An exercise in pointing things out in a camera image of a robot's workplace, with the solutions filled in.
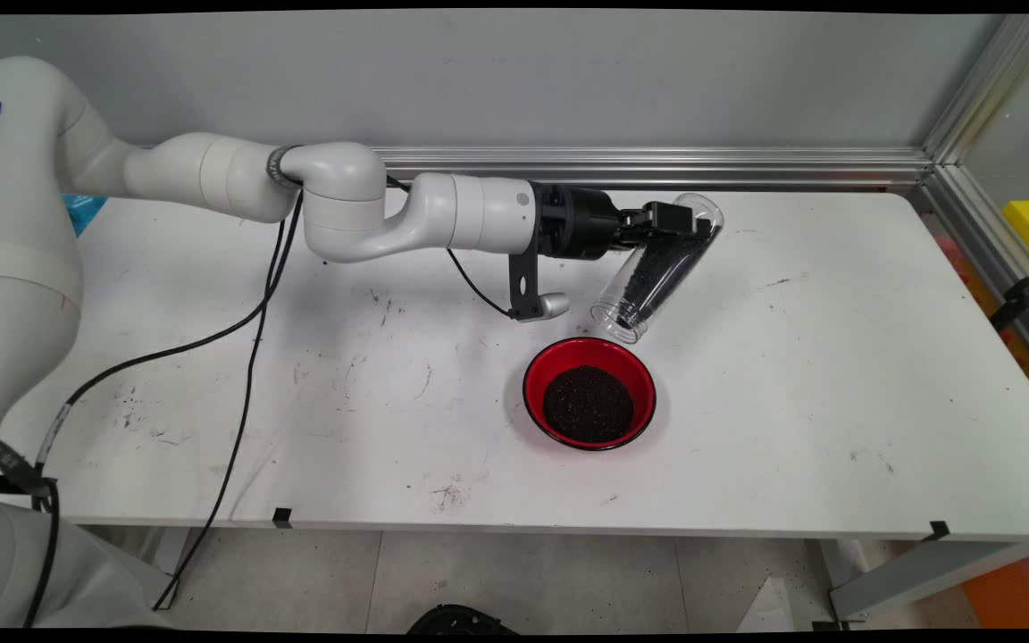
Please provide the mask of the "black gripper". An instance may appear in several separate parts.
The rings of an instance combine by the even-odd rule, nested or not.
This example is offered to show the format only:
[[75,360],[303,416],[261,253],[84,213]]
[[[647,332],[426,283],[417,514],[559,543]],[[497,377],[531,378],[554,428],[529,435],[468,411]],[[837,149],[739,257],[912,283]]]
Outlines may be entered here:
[[554,259],[595,261],[614,244],[648,247],[669,239],[711,241],[718,235],[717,214],[695,214],[693,208],[649,201],[641,208],[618,209],[611,197],[595,188],[532,184],[535,197],[535,249]]

